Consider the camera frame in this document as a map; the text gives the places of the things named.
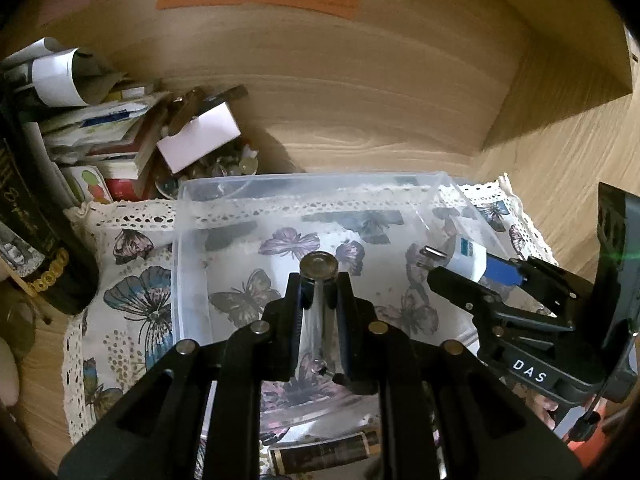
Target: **butterfly print tablecloth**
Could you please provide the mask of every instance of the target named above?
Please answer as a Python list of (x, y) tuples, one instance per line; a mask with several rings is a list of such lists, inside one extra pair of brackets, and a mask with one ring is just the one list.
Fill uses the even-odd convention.
[[(555, 262), (533, 227), (507, 177), (462, 186), (486, 219), (507, 256), (537, 256)], [(78, 441), (159, 357), (172, 346), (171, 260), (174, 202), (85, 204), (69, 210), (76, 231), (91, 245), (100, 265), (100, 289), (84, 313), (73, 318), (65, 335), (63, 385), (65, 413), (73, 442)], [(446, 234), (454, 232), (460, 208), (434, 210)], [(373, 209), (345, 214), (315, 212), (286, 225), (240, 222), (210, 230), (203, 262), (214, 339), (259, 319), (264, 305), (284, 294), (290, 272), (313, 250), (336, 255), (350, 273), (354, 293), (374, 303), (381, 319), (412, 338), (438, 344), (446, 338), (471, 342), (474, 330), (464, 313), (432, 294), (417, 265), (416, 240), (403, 237), (402, 213)], [(372, 262), (389, 261), (385, 267)], [(497, 287), (506, 298), (511, 290)], [(265, 384), (262, 408), (277, 412), (340, 396), (299, 363), (289, 384)], [(370, 424), (366, 402), (351, 410), (353, 427)], [(324, 436), (322, 424), (265, 432), (265, 444), (303, 436)], [(263, 470), (268, 465), (261, 461)]]

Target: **clear plastic container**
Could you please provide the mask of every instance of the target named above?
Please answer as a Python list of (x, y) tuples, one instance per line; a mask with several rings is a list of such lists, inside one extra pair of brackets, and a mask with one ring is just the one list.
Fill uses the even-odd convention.
[[(224, 340), (284, 294), (311, 250), (336, 254), (356, 296), (418, 340), (475, 339), (470, 316), (431, 293), (417, 251), (456, 232), (507, 257), (445, 173), (281, 174), (198, 179), (178, 194), (172, 273), (174, 342)], [(303, 362), (291, 383), (265, 384), (262, 431), (353, 406), (356, 396)]]

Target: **wooden desk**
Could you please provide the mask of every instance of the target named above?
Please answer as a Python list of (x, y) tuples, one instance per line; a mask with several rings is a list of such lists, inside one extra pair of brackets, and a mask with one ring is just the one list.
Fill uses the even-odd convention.
[[(445, 170), (476, 181), (507, 172), (560, 264), (588, 278), (597, 182), (640, 192), (639, 96), (628, 77), (638, 67), (601, 0), (607, 34), (570, 7), (536, 14), (529, 0), (362, 0), (352, 22), (155, 2), (97, 0), (37, 27), (40, 0), (26, 0), (1, 33), (4, 52), (53, 36), (174, 91), (245, 84), (234, 114), (267, 171)], [(52, 466), (69, 446), (63, 327), (57, 316), (38, 329), (22, 370), (24, 420)]]

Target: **gold label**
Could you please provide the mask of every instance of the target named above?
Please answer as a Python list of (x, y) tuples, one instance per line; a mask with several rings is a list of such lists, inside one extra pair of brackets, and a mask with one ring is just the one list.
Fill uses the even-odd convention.
[(45, 270), (42, 275), (33, 280), (29, 285), (36, 292), (44, 292), (56, 283), (56, 280), (65, 272), (65, 266), (69, 263), (69, 253), (65, 248), (58, 248), (56, 259), (49, 264), (49, 270)]

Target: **dark bottle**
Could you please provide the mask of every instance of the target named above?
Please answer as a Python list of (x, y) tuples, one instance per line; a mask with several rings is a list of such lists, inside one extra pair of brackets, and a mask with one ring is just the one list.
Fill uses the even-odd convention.
[(15, 269), (15, 254), (39, 263), (22, 279), (65, 314), (79, 314), (93, 299), (98, 266), (74, 235), (62, 210), (47, 196), (40, 173), (22, 137), (15, 112), (2, 92), (0, 103), (0, 222), (31, 251), (0, 237), (0, 256)]

